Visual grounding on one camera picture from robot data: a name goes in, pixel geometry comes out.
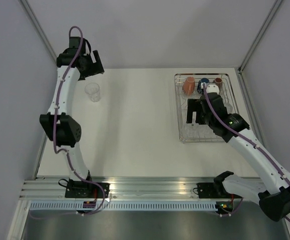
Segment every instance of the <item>metal wire rack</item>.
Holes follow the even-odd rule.
[[[192,95],[187,96],[183,92],[183,85],[185,80],[188,77],[195,78],[195,91]],[[213,82],[216,78],[222,79],[222,88],[220,90],[220,95],[223,98],[224,105],[227,108],[228,113],[239,113],[238,107],[236,104],[236,99],[231,87],[229,75],[226,73],[178,73],[175,75],[175,91],[176,91],[176,105],[177,105],[177,119],[178,119],[178,130],[179,130],[179,139],[185,142],[223,142],[223,139],[216,136],[212,129],[207,125],[200,125],[195,123],[196,116],[193,116],[192,123],[186,123],[187,118],[187,100],[190,99],[199,99],[201,94],[196,91],[198,82],[202,78],[208,78],[210,82]]]

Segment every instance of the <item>wall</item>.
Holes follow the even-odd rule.
[[[57,54],[68,45],[69,28],[77,25],[106,68],[236,67],[274,2],[28,1]]]
[[[290,171],[290,1],[285,1],[245,70],[265,142]]]
[[[33,175],[56,80],[49,57],[17,0],[0,0],[0,240],[6,239],[24,179]]]

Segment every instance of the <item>white wall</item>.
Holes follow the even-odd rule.
[[[17,0],[0,0],[0,240],[33,168],[50,103],[55,63]]]
[[[285,1],[245,76],[265,142],[290,171],[290,1]]]
[[[29,0],[57,54],[78,25],[106,68],[237,67],[273,2]]]

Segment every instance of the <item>orange mug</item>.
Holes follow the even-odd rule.
[[[184,82],[183,91],[187,96],[189,96],[192,95],[194,90],[195,90],[195,78],[190,76]]]

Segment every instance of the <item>wire basket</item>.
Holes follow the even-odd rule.
[[[195,78],[195,91],[192,95],[188,96],[183,92],[183,85],[188,77]],[[175,75],[175,91],[176,91],[176,105],[177,105],[177,118],[178,118],[178,130],[179,139],[185,142],[192,143],[214,143],[223,142],[223,139],[215,135],[212,129],[207,125],[200,125],[195,122],[195,114],[193,115],[192,123],[186,123],[187,119],[187,100],[199,99],[201,94],[199,94],[196,89],[198,82],[202,78],[208,78],[210,82],[213,82],[216,78],[222,79],[222,88],[220,90],[220,95],[223,99],[224,105],[227,108],[227,112],[239,113],[236,103],[236,99],[231,87],[229,75],[226,73],[178,73]]]

